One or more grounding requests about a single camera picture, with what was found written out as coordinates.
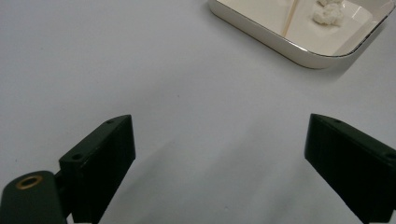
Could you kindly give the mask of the thin wooden skewer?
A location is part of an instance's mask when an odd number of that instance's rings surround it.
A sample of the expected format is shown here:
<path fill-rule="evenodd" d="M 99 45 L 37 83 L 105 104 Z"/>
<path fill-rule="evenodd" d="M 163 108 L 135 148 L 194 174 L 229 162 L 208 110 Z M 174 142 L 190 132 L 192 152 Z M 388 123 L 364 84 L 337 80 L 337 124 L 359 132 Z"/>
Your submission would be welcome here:
<path fill-rule="evenodd" d="M 287 35 L 287 32 L 288 32 L 288 30 L 290 28 L 290 24 L 291 24 L 294 12 L 295 12 L 295 10 L 296 10 L 296 8 L 298 6 L 298 3 L 299 3 L 299 0 L 292 0 L 292 2 L 291 2 L 290 10 L 289 10 L 287 19 L 285 21 L 284 27 L 283 27 L 282 32 L 281 32 L 281 36 L 282 37 L 286 37 L 286 35 Z"/>

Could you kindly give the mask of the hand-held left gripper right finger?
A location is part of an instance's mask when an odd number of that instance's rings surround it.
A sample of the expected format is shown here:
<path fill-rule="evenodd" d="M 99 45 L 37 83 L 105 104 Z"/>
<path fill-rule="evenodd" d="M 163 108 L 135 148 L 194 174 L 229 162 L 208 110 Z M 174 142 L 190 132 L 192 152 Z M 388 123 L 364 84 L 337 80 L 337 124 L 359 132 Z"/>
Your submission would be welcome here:
<path fill-rule="evenodd" d="M 396 149 L 339 119 L 310 116 L 304 157 L 363 224 L 396 210 Z"/>

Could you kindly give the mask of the white square dish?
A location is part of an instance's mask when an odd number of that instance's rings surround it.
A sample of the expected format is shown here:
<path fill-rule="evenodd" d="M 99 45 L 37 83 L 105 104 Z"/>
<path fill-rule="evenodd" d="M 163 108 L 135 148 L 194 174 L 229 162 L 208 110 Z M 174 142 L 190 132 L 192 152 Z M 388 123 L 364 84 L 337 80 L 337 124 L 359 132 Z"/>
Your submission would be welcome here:
<path fill-rule="evenodd" d="M 313 69 L 340 63 L 372 41 L 396 0 L 341 0 L 340 25 L 313 21 L 319 0 L 299 0 L 286 37 L 281 36 L 292 0 L 207 0 L 210 10 L 291 61 Z"/>

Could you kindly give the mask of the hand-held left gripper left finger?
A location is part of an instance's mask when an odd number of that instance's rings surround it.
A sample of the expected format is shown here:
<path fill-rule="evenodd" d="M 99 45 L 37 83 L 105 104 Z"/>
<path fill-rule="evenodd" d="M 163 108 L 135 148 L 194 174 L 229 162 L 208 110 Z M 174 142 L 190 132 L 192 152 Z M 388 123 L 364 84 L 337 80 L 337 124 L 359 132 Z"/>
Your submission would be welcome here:
<path fill-rule="evenodd" d="M 130 115 L 105 121 L 59 159 L 75 222 L 99 223 L 134 159 Z"/>

